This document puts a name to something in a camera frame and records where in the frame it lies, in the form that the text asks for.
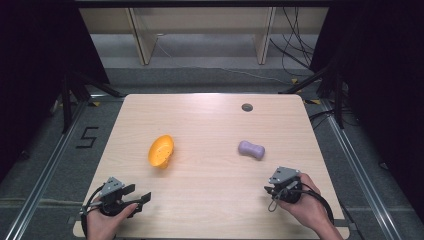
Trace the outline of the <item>purple dumbbell-shaped block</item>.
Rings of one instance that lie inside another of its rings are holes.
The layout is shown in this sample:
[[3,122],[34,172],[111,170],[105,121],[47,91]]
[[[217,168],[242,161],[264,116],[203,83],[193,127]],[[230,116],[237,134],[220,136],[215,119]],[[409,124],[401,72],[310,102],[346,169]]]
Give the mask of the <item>purple dumbbell-shaped block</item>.
[[263,146],[253,144],[246,140],[239,143],[238,151],[242,155],[248,155],[257,160],[261,160],[265,155],[265,148]]

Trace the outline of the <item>black metal stand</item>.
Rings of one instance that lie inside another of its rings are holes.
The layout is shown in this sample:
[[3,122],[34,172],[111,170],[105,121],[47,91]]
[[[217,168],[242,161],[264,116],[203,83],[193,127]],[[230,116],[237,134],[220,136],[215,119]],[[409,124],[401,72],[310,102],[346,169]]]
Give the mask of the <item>black metal stand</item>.
[[313,82],[321,79],[321,83],[317,89],[317,95],[320,98],[328,98],[331,93],[335,96],[335,104],[333,113],[335,116],[336,123],[343,129],[342,119],[342,67],[343,64],[340,60],[331,60],[324,68],[314,73],[312,76],[307,77],[299,84],[295,84],[288,90],[283,91],[283,94],[294,94],[303,88],[309,86]]
[[91,98],[91,95],[86,88],[87,85],[91,85],[113,97],[125,97],[124,93],[118,92],[110,86],[90,78],[86,74],[78,71],[71,71],[67,73],[63,77],[61,83],[61,97],[64,116],[63,133],[66,133],[69,130],[73,122],[71,97],[74,96],[78,102],[87,102]]

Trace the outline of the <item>aluminium floor rail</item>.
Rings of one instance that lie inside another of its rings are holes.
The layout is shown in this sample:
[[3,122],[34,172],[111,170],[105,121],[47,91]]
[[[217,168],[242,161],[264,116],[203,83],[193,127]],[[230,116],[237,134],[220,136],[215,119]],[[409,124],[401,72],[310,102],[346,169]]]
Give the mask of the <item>aluminium floor rail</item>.
[[400,232],[398,231],[393,217],[386,208],[382,198],[377,193],[370,177],[368,176],[365,168],[363,167],[356,151],[354,150],[347,134],[339,127],[336,118],[331,116],[329,124],[333,130],[347,161],[358,181],[358,184],[370,205],[372,212],[387,240],[402,240]]
[[70,141],[70,138],[72,137],[77,122],[86,108],[86,105],[86,102],[79,102],[76,105],[74,112],[71,114],[70,125],[61,134],[58,143],[56,144],[46,165],[35,182],[32,191],[23,202],[23,205],[15,220],[12,222],[4,240],[20,240],[22,238],[38,207],[41,197],[43,196],[47,186],[50,183],[50,180],[60,162],[60,159]]

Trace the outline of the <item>white desk leg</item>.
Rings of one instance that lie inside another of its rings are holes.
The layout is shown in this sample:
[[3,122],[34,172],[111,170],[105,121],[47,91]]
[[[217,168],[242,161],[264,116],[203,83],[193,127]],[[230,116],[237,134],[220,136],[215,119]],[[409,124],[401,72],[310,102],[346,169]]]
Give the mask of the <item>white desk leg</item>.
[[138,8],[128,8],[127,15],[136,42],[140,63],[148,65],[155,49],[157,35],[148,29]]
[[255,31],[253,37],[257,62],[259,65],[264,65],[266,63],[275,14],[275,7],[268,7],[266,9],[264,20],[261,22],[260,28]]

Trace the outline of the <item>person's right hand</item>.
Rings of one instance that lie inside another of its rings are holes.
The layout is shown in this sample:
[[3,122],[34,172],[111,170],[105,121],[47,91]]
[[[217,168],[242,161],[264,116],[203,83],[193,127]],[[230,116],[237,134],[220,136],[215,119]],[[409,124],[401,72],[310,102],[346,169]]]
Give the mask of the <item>person's right hand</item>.
[[308,194],[303,194],[295,204],[284,201],[279,201],[278,204],[319,236],[324,236],[325,232],[333,227],[323,205]]

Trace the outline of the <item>orange plastic bowl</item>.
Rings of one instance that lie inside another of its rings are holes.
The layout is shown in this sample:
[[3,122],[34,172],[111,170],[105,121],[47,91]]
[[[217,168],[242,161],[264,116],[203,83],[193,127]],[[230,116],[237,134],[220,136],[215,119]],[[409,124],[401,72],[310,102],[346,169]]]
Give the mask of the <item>orange plastic bowl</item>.
[[174,141],[170,135],[158,137],[150,146],[148,161],[151,166],[165,169],[174,151]]

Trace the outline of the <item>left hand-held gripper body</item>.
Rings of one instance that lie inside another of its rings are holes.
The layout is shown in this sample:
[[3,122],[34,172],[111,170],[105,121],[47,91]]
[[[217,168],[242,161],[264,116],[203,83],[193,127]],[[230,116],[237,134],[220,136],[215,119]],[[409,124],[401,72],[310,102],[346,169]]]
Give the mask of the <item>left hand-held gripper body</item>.
[[126,185],[114,177],[110,177],[100,190],[100,211],[106,216],[116,216],[128,205],[122,198],[121,189]]

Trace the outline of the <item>black curtain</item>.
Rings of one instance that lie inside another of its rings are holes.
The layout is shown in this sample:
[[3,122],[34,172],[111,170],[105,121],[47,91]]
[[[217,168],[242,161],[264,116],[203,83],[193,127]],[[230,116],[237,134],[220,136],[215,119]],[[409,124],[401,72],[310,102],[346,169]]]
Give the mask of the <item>black curtain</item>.
[[311,68],[341,65],[352,109],[424,222],[424,0],[334,0]]
[[0,0],[0,182],[72,71],[109,81],[73,0]]

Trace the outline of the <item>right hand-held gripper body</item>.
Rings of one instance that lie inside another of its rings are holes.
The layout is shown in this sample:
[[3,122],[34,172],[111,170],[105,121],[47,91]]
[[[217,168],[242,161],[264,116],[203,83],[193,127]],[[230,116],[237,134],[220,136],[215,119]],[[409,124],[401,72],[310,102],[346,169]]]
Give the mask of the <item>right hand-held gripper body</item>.
[[296,203],[300,199],[302,190],[299,173],[297,169],[279,166],[268,179],[269,187],[273,187],[276,192],[272,199]]

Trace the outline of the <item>person's left hand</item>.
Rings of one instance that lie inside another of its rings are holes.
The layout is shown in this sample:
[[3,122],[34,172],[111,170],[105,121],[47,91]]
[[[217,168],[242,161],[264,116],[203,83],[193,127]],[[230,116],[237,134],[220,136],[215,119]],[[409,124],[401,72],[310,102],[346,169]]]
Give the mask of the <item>person's left hand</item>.
[[137,208],[133,203],[116,216],[103,215],[95,207],[87,215],[87,240],[113,240],[120,224]]

